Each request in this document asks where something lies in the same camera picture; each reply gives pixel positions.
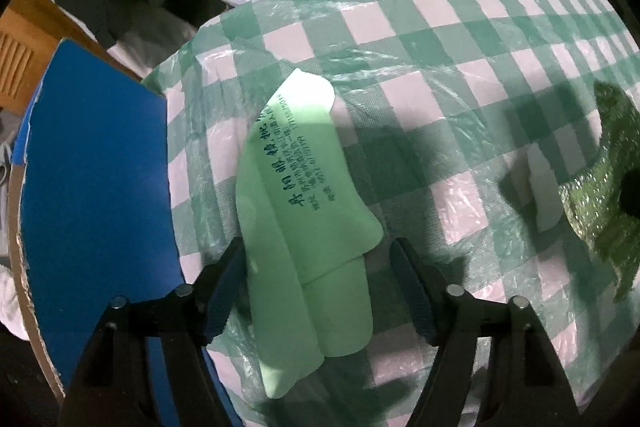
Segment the light green plastic bag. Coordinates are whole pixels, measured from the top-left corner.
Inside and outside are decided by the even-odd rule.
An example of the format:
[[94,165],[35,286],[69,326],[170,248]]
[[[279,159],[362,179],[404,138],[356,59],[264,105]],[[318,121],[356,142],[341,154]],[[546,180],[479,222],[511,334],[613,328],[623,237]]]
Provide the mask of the light green plastic bag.
[[260,112],[235,183],[262,384],[284,397],[372,337],[364,256],[383,228],[358,194],[328,80],[294,70]]

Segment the blue cardboard box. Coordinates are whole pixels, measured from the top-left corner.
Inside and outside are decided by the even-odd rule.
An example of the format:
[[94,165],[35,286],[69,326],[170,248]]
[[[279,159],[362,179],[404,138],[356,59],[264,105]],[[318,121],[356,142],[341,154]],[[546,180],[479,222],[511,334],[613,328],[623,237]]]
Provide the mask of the blue cardboard box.
[[167,105],[72,40],[58,44],[13,151],[11,265],[29,342],[61,407],[115,296],[181,284]]

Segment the green checkered tablecloth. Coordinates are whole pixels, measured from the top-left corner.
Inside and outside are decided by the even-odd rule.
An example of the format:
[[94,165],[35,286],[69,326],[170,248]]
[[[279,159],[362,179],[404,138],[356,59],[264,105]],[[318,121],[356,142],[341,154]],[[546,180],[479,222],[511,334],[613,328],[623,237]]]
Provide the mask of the green checkered tablecloth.
[[527,297],[578,401],[639,323],[570,225],[539,231],[526,152],[559,181],[596,158],[596,81],[639,94],[608,0],[260,0],[205,23],[145,78],[168,105],[172,217],[194,279],[239,232],[248,129],[295,69],[329,80],[344,154],[388,239],[476,297]]

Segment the wooden wardrobe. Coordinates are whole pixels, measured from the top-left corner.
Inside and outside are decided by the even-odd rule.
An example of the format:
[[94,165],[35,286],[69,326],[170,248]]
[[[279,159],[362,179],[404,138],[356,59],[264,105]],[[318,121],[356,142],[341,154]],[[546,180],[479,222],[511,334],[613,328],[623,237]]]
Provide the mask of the wooden wardrobe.
[[0,106],[22,116],[58,44],[73,40],[134,80],[122,65],[51,0],[11,0],[1,15]]

